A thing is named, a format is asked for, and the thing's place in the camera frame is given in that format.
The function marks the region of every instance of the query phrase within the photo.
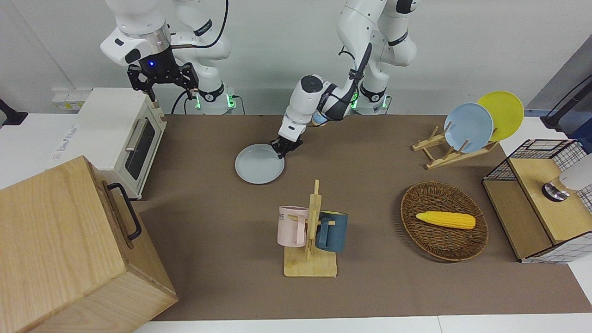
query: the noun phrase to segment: brown table mat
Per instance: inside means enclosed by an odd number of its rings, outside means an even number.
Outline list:
[[[310,128],[284,173],[250,185],[234,171],[246,146],[276,138],[281,116],[168,116],[144,197],[146,224],[179,296],[156,320],[345,318],[591,312],[566,265],[519,264],[481,179],[504,159],[491,153],[426,171],[410,145],[440,116],[352,116]],[[445,149],[430,149],[434,156]],[[276,243],[278,206],[306,206],[321,180],[323,209],[349,214],[336,278],[288,278]],[[489,223],[483,253],[435,262],[400,222],[409,186],[452,184]]]

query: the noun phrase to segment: wooden mug stand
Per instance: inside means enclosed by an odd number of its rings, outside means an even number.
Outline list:
[[[284,247],[284,275],[287,277],[336,277],[337,256],[335,252],[323,251],[315,245],[318,216],[321,212],[319,180],[314,181],[314,193],[310,195],[306,243],[299,248]]]
[[[468,159],[468,158],[472,158],[475,156],[479,156],[479,155],[483,155],[485,153],[489,153],[495,146],[497,146],[497,144],[499,143],[499,141],[489,141],[485,147],[479,149],[476,152],[472,152],[472,153],[463,153],[462,151],[465,149],[465,147],[469,144],[469,140],[466,140],[461,148],[459,150],[455,150],[453,147],[450,147],[447,151],[447,153],[441,157],[441,158],[434,158],[432,156],[432,154],[427,150],[427,148],[430,147],[435,147],[435,146],[439,146],[442,144],[448,144],[446,142],[446,137],[445,134],[446,132],[448,132],[448,130],[450,129],[450,126],[452,125],[452,122],[448,123],[448,125],[446,126],[446,128],[444,129],[444,131],[441,134],[436,134],[438,132],[438,126],[436,126],[436,128],[434,128],[434,131],[432,131],[432,135],[430,135],[429,138],[427,138],[426,140],[423,141],[419,141],[417,142],[417,144],[411,146],[411,149],[416,152],[416,151],[423,151],[427,158],[430,159],[430,162],[426,164],[426,169],[430,170],[430,169],[435,169],[435,168],[439,168],[439,167],[443,167],[445,165],[448,164],[452,164],[455,162],[459,162],[459,161],[463,161],[464,159]]]

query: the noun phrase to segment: white plate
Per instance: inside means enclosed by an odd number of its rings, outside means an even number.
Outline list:
[[[279,159],[274,149],[266,143],[244,148],[234,162],[236,173],[251,184],[266,184],[284,170],[284,159]]]
[[[483,148],[493,133],[493,119],[487,110],[477,103],[465,103],[456,107],[446,117],[444,128],[452,125],[444,135],[451,147],[459,150],[466,140],[469,143],[463,153],[476,152]]]

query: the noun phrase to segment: wooden box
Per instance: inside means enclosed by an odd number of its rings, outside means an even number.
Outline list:
[[[84,157],[0,191],[1,333],[133,332],[176,301],[141,220]]]
[[[541,191],[544,183],[561,173],[555,161],[510,158],[508,163],[516,180],[484,180],[483,185],[516,258],[521,262],[569,262],[585,255],[582,249],[589,241],[580,238],[590,238],[592,214],[575,193],[558,203]],[[572,252],[574,248],[582,251]]]

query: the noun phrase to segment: white wall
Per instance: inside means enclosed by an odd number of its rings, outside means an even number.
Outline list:
[[[553,76],[545,87],[530,102],[528,108],[535,110],[550,110],[573,87],[592,74],[592,37],[571,56],[563,67]],[[561,108],[571,96],[575,95],[585,84],[574,90],[569,98],[564,100],[557,108]],[[573,110],[592,111],[592,94],[586,96]]]
[[[0,0],[0,98],[18,111],[52,111],[52,88],[74,86],[11,0]]]
[[[201,2],[220,24],[224,1]],[[0,0],[3,7],[11,3],[22,18],[10,19],[20,25],[24,19],[41,43],[34,47],[35,56],[28,56],[32,44],[19,41],[18,33],[2,32],[3,44],[11,46],[0,49],[0,95],[26,105],[26,111],[50,111],[48,92],[68,80],[76,88],[129,85],[125,69],[99,50],[115,26],[103,1]],[[343,3],[231,1],[227,34],[233,52],[219,65],[225,83],[244,97],[248,112],[283,113],[290,90],[306,74],[344,81],[350,59],[337,57],[341,44],[335,29]],[[162,8],[171,30],[179,29],[171,2],[162,1]],[[410,67],[394,71],[388,91],[394,96],[391,111],[446,114],[497,89],[514,92],[526,105],[590,36],[591,12],[589,0],[572,0],[569,5],[551,0],[424,0],[409,29],[419,54]],[[18,32],[10,27],[9,31]],[[45,58],[55,60],[53,67],[25,67],[45,49]],[[28,87],[37,93],[31,96]],[[165,108],[178,93],[179,89],[157,90]]]

